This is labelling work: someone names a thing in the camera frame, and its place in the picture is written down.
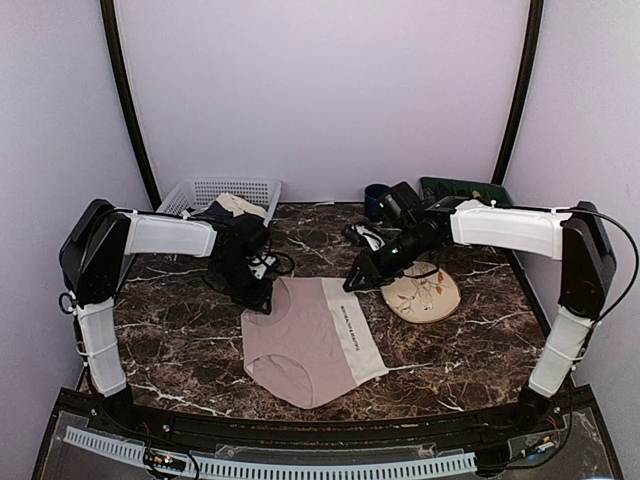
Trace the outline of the pink and white underwear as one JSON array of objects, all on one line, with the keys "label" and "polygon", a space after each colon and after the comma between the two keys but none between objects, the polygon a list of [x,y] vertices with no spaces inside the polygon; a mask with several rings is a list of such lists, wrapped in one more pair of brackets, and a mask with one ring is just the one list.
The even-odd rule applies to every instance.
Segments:
[{"label": "pink and white underwear", "polygon": [[385,376],[357,296],[341,278],[278,278],[270,314],[241,315],[243,366],[258,385],[314,409]]}]

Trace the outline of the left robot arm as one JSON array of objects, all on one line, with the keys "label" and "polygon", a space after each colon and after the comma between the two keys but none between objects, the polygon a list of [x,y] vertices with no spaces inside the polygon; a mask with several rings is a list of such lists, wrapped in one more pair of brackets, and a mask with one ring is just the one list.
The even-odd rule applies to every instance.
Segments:
[{"label": "left robot arm", "polygon": [[59,253],[66,287],[59,307],[72,316],[76,348],[103,421],[120,436],[141,427],[140,412],[122,368],[115,333],[115,298],[124,259],[137,254],[176,254],[210,261],[209,281],[234,303],[271,311],[271,263],[262,256],[270,241],[266,211],[223,193],[199,210],[173,215],[117,208],[92,201]]}]

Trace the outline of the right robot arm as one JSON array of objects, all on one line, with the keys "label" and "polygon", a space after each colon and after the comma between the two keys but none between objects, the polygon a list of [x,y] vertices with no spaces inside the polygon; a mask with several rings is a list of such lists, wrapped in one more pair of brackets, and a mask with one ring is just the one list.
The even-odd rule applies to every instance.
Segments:
[{"label": "right robot arm", "polygon": [[392,187],[378,204],[400,232],[381,247],[366,247],[356,256],[343,283],[347,292],[387,286],[420,256],[443,245],[491,246],[560,263],[558,312],[510,413],[517,432],[534,432],[547,420],[553,397],[612,309],[606,299],[617,262],[604,227],[609,217],[587,201],[566,208],[513,206],[464,196],[431,202],[406,182]]}]

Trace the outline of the dark blue mug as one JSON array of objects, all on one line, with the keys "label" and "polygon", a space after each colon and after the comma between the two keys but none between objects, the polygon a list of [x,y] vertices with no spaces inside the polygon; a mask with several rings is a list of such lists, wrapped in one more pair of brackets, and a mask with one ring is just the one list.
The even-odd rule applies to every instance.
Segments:
[{"label": "dark blue mug", "polygon": [[364,215],[372,222],[384,219],[384,213],[379,205],[380,198],[386,195],[390,187],[386,184],[374,183],[364,189]]}]

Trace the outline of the round floral ceramic plate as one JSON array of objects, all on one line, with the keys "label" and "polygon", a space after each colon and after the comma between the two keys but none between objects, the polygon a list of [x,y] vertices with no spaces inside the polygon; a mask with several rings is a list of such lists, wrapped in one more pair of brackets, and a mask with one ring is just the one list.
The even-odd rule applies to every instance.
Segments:
[{"label": "round floral ceramic plate", "polygon": [[461,294],[453,278],[440,267],[416,261],[393,283],[380,288],[387,306],[401,319],[415,324],[441,321],[460,306]]}]

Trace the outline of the navy blue garment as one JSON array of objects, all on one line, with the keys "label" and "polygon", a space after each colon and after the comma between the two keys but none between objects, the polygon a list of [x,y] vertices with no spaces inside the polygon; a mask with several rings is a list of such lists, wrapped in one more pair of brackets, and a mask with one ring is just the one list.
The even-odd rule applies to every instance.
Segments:
[{"label": "navy blue garment", "polygon": [[238,230],[243,232],[261,231],[265,229],[264,220],[254,214],[240,211],[239,213],[224,208],[214,202],[207,209],[195,213],[195,220],[205,221],[216,230]]}]

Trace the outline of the cream garment in basket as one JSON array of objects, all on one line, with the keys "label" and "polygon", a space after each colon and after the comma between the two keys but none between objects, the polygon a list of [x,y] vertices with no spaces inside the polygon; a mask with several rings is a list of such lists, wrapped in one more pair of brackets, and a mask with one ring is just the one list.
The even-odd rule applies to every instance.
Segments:
[{"label": "cream garment in basket", "polygon": [[267,211],[263,207],[254,205],[228,192],[220,194],[215,202],[224,210],[230,212],[233,217],[238,217],[243,214],[251,214],[262,219],[267,217]]}]

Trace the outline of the green compartment organizer tray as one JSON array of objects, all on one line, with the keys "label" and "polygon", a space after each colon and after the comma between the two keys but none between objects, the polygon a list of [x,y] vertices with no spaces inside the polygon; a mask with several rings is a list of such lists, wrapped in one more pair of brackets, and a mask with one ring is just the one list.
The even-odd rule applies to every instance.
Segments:
[{"label": "green compartment organizer tray", "polygon": [[495,201],[498,205],[513,204],[507,190],[497,184],[439,177],[421,177],[419,185],[422,197],[432,203],[445,197],[458,196],[477,199],[487,204],[492,201]]}]

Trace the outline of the white perforated plastic basket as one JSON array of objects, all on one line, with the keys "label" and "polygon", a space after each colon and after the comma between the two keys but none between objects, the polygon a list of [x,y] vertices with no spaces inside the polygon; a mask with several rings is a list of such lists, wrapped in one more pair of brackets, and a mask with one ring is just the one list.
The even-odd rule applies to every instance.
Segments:
[{"label": "white perforated plastic basket", "polygon": [[180,215],[207,207],[220,194],[243,198],[266,211],[264,225],[271,222],[279,203],[282,183],[272,178],[198,177],[179,182],[165,197],[159,213]]}]

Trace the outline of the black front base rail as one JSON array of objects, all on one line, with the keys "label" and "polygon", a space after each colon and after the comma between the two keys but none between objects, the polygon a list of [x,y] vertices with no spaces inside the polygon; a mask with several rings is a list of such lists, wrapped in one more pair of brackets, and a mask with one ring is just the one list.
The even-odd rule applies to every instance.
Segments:
[{"label": "black front base rail", "polygon": [[66,428],[139,441],[148,448],[215,454],[224,446],[294,451],[393,450],[403,458],[473,453],[478,470],[443,479],[619,479],[622,470],[591,390],[560,395],[527,427],[514,405],[401,420],[278,422],[216,418],[133,404],[134,430],[103,415],[85,393],[62,390],[33,471],[36,479],[161,479],[62,440]]}]

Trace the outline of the right black frame post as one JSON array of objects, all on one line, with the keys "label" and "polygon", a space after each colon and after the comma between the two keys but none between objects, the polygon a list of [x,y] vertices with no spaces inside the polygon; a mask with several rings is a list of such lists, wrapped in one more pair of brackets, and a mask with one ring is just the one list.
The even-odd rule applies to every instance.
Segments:
[{"label": "right black frame post", "polygon": [[529,92],[542,26],[544,4],[544,0],[531,0],[529,2],[529,10],[514,93],[505,125],[504,135],[491,178],[492,184],[502,185],[507,176]]}]

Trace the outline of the black frame post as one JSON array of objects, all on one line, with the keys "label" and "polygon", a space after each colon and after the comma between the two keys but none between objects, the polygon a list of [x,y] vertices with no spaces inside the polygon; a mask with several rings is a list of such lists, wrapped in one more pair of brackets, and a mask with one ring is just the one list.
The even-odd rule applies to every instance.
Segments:
[{"label": "black frame post", "polygon": [[544,4],[544,0],[531,0],[529,2],[529,10],[514,93],[505,125],[504,135],[491,178],[492,184],[502,185],[507,176],[529,92],[542,26]]},{"label": "black frame post", "polygon": [[134,105],[118,26],[116,2],[101,0],[100,9],[111,69],[130,144],[149,203],[153,209],[157,209],[162,203],[162,198],[152,170]]}]

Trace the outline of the left black frame post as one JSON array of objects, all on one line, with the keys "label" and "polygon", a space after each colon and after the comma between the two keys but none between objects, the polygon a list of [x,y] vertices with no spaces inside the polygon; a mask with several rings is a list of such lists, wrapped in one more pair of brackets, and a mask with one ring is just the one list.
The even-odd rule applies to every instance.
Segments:
[{"label": "left black frame post", "polygon": [[111,69],[130,144],[149,203],[153,209],[157,209],[162,203],[162,198],[152,170],[134,105],[118,26],[116,2],[101,0],[100,9]]}]

